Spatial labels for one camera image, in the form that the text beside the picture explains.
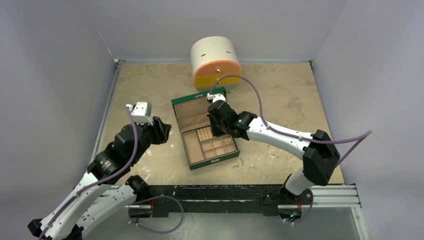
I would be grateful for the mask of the green jewelry tray insert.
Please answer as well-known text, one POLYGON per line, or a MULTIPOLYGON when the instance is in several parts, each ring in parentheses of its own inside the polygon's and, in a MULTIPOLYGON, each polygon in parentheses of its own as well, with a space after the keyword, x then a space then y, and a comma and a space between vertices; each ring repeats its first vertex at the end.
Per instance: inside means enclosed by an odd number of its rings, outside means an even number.
POLYGON ((229 134, 213 136, 211 127, 189 130, 181 134, 188 166, 191 170, 223 162, 240 155, 239 147, 229 134))

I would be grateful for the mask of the small silver earring pair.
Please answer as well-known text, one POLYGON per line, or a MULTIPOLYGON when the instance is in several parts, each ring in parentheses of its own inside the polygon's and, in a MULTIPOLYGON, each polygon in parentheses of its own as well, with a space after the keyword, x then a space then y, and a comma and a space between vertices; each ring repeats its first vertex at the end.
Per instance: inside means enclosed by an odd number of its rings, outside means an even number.
POLYGON ((244 160, 242 158, 239 158, 238 161, 239 162, 237 164, 235 164, 231 167, 232 169, 239 168, 240 166, 244 165, 244 160))

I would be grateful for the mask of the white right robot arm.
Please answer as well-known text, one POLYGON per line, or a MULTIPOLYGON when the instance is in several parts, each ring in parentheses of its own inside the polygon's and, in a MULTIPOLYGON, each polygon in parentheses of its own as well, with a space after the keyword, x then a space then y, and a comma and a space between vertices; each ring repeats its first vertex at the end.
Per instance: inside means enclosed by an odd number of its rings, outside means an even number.
POLYGON ((302 161, 302 167, 289 175, 280 196, 288 204, 300 198, 312 186, 327 186, 340 154, 329 135, 322 130, 315 133, 298 132, 273 123, 265 124, 256 114, 236 113, 229 104, 217 100, 207 108, 207 115, 215 136, 229 134, 233 138, 260 142, 286 151, 302 161))

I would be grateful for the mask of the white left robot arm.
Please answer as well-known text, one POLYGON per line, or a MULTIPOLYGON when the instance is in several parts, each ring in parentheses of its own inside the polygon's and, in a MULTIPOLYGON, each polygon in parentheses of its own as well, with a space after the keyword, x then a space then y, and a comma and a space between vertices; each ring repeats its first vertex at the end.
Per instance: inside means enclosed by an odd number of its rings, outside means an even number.
POLYGON ((172 126, 154 116, 150 120, 131 116, 130 124, 89 164, 80 182, 48 216, 33 219, 30 233, 39 240, 81 240, 118 209, 152 201, 150 186, 139 176, 111 190, 129 173, 151 145, 165 144, 172 126))

